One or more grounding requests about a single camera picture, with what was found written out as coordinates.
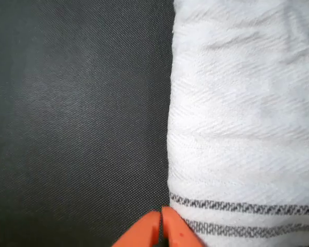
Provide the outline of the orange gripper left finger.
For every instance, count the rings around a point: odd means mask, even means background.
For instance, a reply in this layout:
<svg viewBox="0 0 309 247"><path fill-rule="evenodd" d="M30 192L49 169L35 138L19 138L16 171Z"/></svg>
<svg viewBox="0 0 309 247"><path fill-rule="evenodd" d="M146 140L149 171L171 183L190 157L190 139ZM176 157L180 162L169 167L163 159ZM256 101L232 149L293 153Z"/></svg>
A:
<svg viewBox="0 0 309 247"><path fill-rule="evenodd" d="M158 211L145 214L112 247L153 247L159 243L160 220Z"/></svg>

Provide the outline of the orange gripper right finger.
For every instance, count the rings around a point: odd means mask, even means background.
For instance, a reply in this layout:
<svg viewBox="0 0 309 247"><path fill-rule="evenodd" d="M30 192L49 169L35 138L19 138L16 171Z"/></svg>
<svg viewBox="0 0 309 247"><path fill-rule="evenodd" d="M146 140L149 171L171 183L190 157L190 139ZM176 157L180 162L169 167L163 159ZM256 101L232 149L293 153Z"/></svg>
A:
<svg viewBox="0 0 309 247"><path fill-rule="evenodd" d="M172 247L202 247L203 243L171 207L162 207L163 234Z"/></svg>

